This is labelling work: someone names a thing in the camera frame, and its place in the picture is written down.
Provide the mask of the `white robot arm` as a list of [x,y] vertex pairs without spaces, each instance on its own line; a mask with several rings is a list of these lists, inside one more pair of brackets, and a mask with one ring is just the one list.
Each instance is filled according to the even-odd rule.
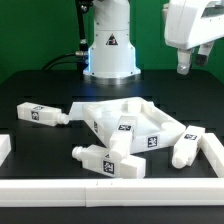
[[[94,41],[87,51],[84,78],[120,84],[140,77],[130,42],[128,0],[93,0]],[[198,48],[196,63],[205,65],[214,42],[224,37],[224,0],[169,0],[163,6],[165,43],[177,50],[177,72],[186,75]]]

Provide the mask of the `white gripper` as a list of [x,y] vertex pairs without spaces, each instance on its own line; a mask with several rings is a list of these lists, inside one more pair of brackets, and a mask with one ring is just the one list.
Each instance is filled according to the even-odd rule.
[[189,73],[193,54],[190,48],[201,44],[195,63],[205,66],[214,46],[211,41],[224,37],[224,0],[170,0],[164,37],[168,46],[179,48],[179,74]]

